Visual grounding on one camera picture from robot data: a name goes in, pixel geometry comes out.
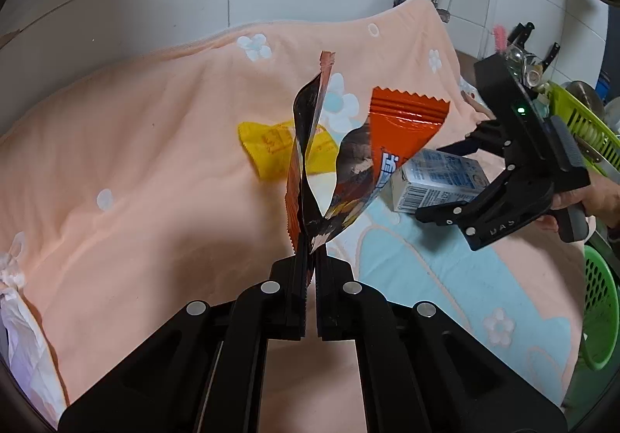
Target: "snack wrapper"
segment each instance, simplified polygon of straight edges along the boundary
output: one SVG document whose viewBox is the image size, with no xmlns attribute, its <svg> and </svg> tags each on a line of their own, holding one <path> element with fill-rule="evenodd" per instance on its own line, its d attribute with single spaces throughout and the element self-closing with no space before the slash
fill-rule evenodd
<svg viewBox="0 0 620 433">
<path fill-rule="evenodd" d="M 351 225 L 392 174 L 439 131 L 450 109 L 446 101 L 374 88 L 365 123 L 342 140 L 336 159 L 336 188 L 322 216 L 308 184 L 305 157 L 333 63 L 334 55 L 323 52 L 321 72 L 298 93 L 293 105 L 296 138 L 285 202 L 289 236 L 296 251 L 302 231 L 315 251 Z"/>
<path fill-rule="evenodd" d="M 293 120 L 276 125 L 241 122 L 237 132 L 260 179 L 286 177 L 295 136 Z M 338 145 L 334 139 L 322 125 L 317 126 L 306 161 L 308 174 L 333 173 L 337 155 Z"/>
</svg>

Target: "white plastic bag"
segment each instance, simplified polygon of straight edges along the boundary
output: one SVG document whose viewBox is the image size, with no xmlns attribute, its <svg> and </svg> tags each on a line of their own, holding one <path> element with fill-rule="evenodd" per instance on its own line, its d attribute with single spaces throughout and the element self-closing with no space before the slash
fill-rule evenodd
<svg viewBox="0 0 620 433">
<path fill-rule="evenodd" d="M 8 253 L 0 253 L 0 314 L 9 334 L 9 368 L 26 396 L 54 428 L 67 404 L 47 341 L 19 294 L 24 274 L 19 259 L 26 250 L 18 233 Z"/>
</svg>

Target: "white flower pattern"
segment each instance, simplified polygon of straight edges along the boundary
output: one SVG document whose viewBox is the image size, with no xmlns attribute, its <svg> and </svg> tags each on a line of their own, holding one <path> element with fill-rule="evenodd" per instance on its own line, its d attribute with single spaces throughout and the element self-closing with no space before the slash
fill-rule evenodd
<svg viewBox="0 0 620 433">
<path fill-rule="evenodd" d="M 104 188 L 97 195 L 97 206 L 101 211 L 109 211 L 114 205 L 114 196 L 109 188 Z"/>
<path fill-rule="evenodd" d="M 339 134 L 352 130 L 351 118 L 360 111 L 360 103 L 354 94 L 345 94 L 345 80 L 340 73 L 334 73 L 327 84 L 320 124 Z"/>
<path fill-rule="evenodd" d="M 374 22 L 371 22 L 368 24 L 368 32 L 370 33 L 370 36 L 377 38 L 377 36 L 379 36 L 379 27 L 377 27 L 377 24 Z"/>
<path fill-rule="evenodd" d="M 494 309 L 491 316 L 484 319 L 482 325 L 489 334 L 489 342 L 491 345 L 508 347 L 512 342 L 515 322 L 507 317 L 506 312 L 501 307 Z"/>
<path fill-rule="evenodd" d="M 262 33 L 255 34 L 252 38 L 239 36 L 237 46 L 246 51 L 247 58 L 251 61 L 269 59 L 272 56 L 272 50 L 267 45 L 267 36 Z"/>
<path fill-rule="evenodd" d="M 441 69 L 439 50 L 429 50 L 429 66 L 433 73 L 436 73 L 438 69 Z"/>
</svg>

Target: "yellow snack wrapper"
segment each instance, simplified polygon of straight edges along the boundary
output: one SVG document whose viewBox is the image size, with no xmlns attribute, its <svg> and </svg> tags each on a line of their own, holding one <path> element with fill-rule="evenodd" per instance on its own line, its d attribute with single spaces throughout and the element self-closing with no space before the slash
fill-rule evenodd
<svg viewBox="0 0 620 433">
<path fill-rule="evenodd" d="M 246 149 L 260 179 L 283 179 L 293 151 L 295 125 L 292 120 L 276 125 L 241 122 L 237 126 L 239 139 Z M 333 173 L 336 171 L 338 146 L 328 131 L 318 125 L 308 157 L 308 174 Z"/>
</svg>

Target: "human hand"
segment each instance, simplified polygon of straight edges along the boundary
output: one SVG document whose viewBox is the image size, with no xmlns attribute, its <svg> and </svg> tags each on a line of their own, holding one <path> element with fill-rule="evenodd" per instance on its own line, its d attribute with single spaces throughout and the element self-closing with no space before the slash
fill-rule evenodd
<svg viewBox="0 0 620 433">
<path fill-rule="evenodd" d="M 620 223 L 620 186 L 595 170 L 590 173 L 590 185 L 555 194 L 552 209 L 563 209 L 581 202 L 588 216 L 596 216 L 605 225 L 613 229 Z M 545 230 L 558 232 L 557 220 L 551 215 L 538 218 L 536 224 Z"/>
<path fill-rule="evenodd" d="M 465 92 L 464 90 L 461 91 L 461 96 L 463 97 L 463 100 L 469 104 L 469 106 L 471 106 L 473 109 L 475 109 L 478 113 L 484 113 L 486 116 L 489 117 L 489 120 L 495 120 L 495 115 L 493 114 L 493 112 L 488 109 L 487 107 L 483 106 L 482 104 L 478 103 L 475 99 L 474 99 L 474 95 L 471 94 L 467 94 L 467 92 Z"/>
</svg>

